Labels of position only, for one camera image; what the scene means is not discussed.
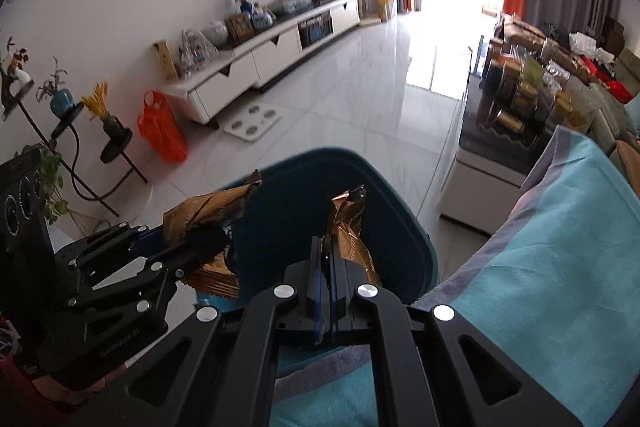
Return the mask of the person's left hand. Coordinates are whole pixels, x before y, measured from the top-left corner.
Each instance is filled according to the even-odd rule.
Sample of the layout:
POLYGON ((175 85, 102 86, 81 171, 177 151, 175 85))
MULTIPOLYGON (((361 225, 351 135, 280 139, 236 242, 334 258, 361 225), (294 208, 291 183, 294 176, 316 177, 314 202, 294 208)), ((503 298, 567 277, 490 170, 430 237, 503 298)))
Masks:
POLYGON ((119 365, 88 388, 73 391, 49 375, 29 379, 17 369, 12 359, 7 359, 1 362, 1 406, 52 407, 54 403, 78 405, 102 391, 126 370, 126 364, 119 365))

